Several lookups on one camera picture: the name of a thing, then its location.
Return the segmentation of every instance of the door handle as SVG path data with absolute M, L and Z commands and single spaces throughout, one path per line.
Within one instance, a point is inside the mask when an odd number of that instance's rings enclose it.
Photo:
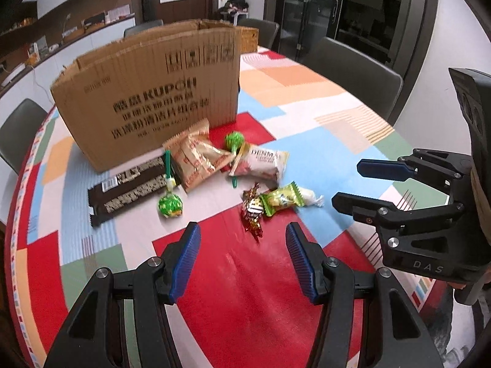
M 336 22 L 336 14 L 337 14 L 337 9 L 339 6 L 339 0 L 336 0 L 334 3 L 334 8 L 332 9 L 332 23 Z

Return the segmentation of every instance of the screw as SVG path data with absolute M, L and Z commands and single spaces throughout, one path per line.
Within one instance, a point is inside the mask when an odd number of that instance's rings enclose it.
M 160 265 L 160 263 L 162 263 L 162 259 L 160 257 L 157 257 L 157 256 L 151 257 L 147 260 L 147 264 L 150 267 L 157 267 Z
M 384 278 L 388 278 L 392 275 L 392 271 L 390 271 L 388 268 L 382 267 L 379 268 L 379 274 L 382 275 Z
M 338 267 L 339 265 L 339 260 L 335 257 L 328 257 L 327 258 L 327 265 L 329 267 Z
M 392 237 L 387 241 L 387 245 L 389 245 L 389 248 L 397 248 L 399 246 L 399 240 L 396 237 Z
M 97 278 L 105 278 L 105 277 L 107 277 L 108 274 L 109 274 L 109 270 L 107 268 L 99 268 L 95 272 L 95 276 Z

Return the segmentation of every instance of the patterned tablecloth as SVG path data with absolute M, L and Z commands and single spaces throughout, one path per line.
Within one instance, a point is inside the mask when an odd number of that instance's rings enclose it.
M 213 130 L 212 140 L 222 146 L 224 135 L 236 129 L 252 143 L 289 151 L 283 183 L 295 180 L 325 195 L 325 206 L 289 209 L 265 220 L 264 237 L 256 243 L 239 220 L 242 191 L 253 180 L 239 178 L 233 189 L 226 173 L 218 173 L 188 195 L 178 190 L 184 202 L 181 218 L 159 216 L 158 196 L 153 196 L 92 229 L 87 189 L 161 151 L 97 174 L 52 110 L 19 177 L 7 228 L 12 315 L 34 366 L 43 366 L 70 307 L 98 267 L 134 269 L 160 254 L 189 221 L 197 221 L 202 245 L 186 293 L 177 306 L 166 307 L 183 366 L 303 368 L 321 307 L 311 306 L 301 294 L 285 247 L 286 225 L 301 222 L 328 255 L 374 272 L 382 266 L 374 229 L 338 214 L 331 205 L 336 192 L 381 197 L 400 209 L 445 203 L 445 195 L 413 180 L 389 182 L 357 173 L 362 158 L 396 159 L 412 149 L 335 83 L 260 49 L 241 57 L 240 84 L 237 122 Z M 396 276 L 421 314 L 431 319 L 447 287 L 414 275 Z M 137 367 L 131 302 L 125 310 L 131 364 Z M 360 301 L 349 366 L 358 360 L 361 310 Z

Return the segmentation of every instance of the snack bag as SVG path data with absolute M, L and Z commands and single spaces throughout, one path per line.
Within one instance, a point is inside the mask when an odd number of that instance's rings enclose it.
M 233 153 L 215 148 L 209 135 L 210 123 L 203 119 L 163 144 L 178 165 L 186 192 L 234 160 Z
M 264 212 L 268 217 L 273 216 L 277 211 L 288 209 L 289 207 L 305 206 L 295 182 L 275 189 L 274 191 L 261 194 L 259 195 L 259 199 L 263 202 Z
M 230 170 L 230 176 L 255 175 L 275 180 L 279 183 L 285 173 L 286 161 L 290 154 L 283 151 L 268 150 L 244 142 Z

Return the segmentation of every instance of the green lollipop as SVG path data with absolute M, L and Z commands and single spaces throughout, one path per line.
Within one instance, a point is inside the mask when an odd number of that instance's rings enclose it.
M 159 210 L 165 217 L 177 217 L 183 214 L 183 201 L 176 194 L 168 193 L 159 200 Z
M 237 150 L 242 146 L 246 139 L 244 135 L 239 131 L 232 131 L 225 136 L 225 144 L 227 149 L 232 151 L 234 155 L 237 155 Z M 237 177 L 232 177 L 232 186 L 237 188 Z

